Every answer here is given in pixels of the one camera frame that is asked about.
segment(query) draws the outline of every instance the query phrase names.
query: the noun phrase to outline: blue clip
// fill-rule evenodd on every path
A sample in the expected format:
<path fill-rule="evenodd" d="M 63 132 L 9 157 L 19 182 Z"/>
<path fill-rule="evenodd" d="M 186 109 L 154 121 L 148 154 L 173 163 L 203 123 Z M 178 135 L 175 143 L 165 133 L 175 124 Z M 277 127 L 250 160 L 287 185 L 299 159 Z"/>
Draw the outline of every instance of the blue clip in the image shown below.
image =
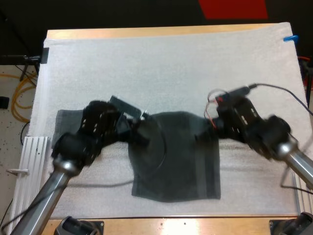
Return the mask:
<path fill-rule="evenodd" d="M 297 44 L 298 40 L 299 40 L 298 35 L 292 35 L 284 38 L 284 42 L 294 41 L 295 44 Z"/>

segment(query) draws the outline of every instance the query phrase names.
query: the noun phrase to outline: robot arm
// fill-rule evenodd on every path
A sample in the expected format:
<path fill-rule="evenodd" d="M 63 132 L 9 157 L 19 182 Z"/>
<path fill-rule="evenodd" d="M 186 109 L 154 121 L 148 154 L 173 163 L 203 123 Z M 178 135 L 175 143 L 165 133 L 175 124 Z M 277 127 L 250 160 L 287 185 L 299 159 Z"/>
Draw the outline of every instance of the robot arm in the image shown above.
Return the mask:
<path fill-rule="evenodd" d="M 103 147 L 117 141 L 147 146 L 149 141 L 135 129 L 136 123 L 127 120 L 112 104 L 92 101 L 84 109 L 78 132 L 62 135 L 55 144 L 54 171 L 11 234 L 40 235 L 69 180 L 92 164 Z"/>
<path fill-rule="evenodd" d="M 313 161 L 298 148 L 289 125 L 277 116 L 262 119 L 246 98 L 252 87 L 216 97 L 219 117 L 213 119 L 219 138 L 246 143 L 267 159 L 284 161 L 313 189 Z"/>

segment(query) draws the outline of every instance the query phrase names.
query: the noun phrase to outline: black background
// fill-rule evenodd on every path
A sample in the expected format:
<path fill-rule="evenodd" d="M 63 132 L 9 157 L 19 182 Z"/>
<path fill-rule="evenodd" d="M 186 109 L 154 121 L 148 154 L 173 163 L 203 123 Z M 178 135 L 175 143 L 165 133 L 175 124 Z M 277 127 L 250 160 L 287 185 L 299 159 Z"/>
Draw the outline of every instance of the black background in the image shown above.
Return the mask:
<path fill-rule="evenodd" d="M 41 54 L 48 29 L 278 22 L 290 22 L 299 35 L 299 55 L 313 55 L 313 1 L 266 0 L 266 6 L 268 20 L 207 20 L 198 0 L 0 0 L 0 11 L 9 19 L 0 20 L 0 55 Z"/>

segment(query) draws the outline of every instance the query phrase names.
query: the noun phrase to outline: dark gray cloth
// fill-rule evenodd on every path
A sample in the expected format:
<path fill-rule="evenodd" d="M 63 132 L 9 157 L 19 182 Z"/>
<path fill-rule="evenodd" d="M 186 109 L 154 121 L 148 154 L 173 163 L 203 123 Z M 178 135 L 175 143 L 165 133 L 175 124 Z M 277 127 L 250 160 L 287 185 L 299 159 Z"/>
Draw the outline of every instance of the dark gray cloth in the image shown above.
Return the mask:
<path fill-rule="evenodd" d="M 52 138 L 52 147 L 66 132 L 75 134 L 82 121 L 84 110 L 59 110 L 55 118 L 55 128 Z"/>
<path fill-rule="evenodd" d="M 134 169 L 132 195 L 162 202 L 220 199 L 218 137 L 211 137 L 209 142 L 195 140 L 195 135 L 211 124 L 187 112 L 160 113 L 153 117 L 138 130 L 150 140 L 149 146 L 129 144 Z M 160 128 L 167 145 L 165 158 Z"/>

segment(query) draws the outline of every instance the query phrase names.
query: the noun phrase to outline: red wire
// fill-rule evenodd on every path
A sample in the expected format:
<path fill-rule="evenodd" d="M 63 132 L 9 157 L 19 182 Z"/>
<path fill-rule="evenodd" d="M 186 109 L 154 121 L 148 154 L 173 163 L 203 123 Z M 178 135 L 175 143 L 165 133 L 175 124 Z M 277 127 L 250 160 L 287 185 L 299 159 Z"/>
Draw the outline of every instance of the red wire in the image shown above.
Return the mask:
<path fill-rule="evenodd" d="M 298 59 L 306 60 L 306 61 L 310 61 L 311 60 L 310 57 L 306 57 L 306 56 L 298 56 Z"/>
<path fill-rule="evenodd" d="M 205 113 L 206 113 L 208 119 L 211 121 L 213 128 L 216 129 L 216 125 L 214 124 L 213 119 L 211 118 L 211 116 L 210 116 L 209 113 L 207 112 L 207 109 L 208 109 L 208 107 L 209 107 L 209 104 L 210 104 L 209 102 L 206 104 Z"/>

